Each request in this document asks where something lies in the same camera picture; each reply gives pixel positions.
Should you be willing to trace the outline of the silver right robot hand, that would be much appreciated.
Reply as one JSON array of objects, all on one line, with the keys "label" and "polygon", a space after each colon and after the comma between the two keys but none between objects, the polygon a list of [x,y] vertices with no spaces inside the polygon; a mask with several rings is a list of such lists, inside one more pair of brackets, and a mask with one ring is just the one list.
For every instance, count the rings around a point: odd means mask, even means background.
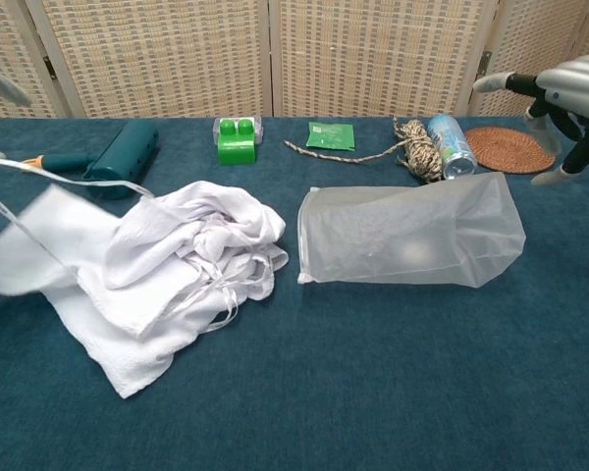
[{"label": "silver right robot hand", "polygon": [[549,129],[554,126],[575,143],[561,165],[534,177],[534,185],[567,182],[589,165],[589,55],[563,62],[537,75],[517,72],[490,74],[477,79],[472,89],[478,93],[507,90],[530,97],[523,120],[539,144],[557,153],[560,145]]}]

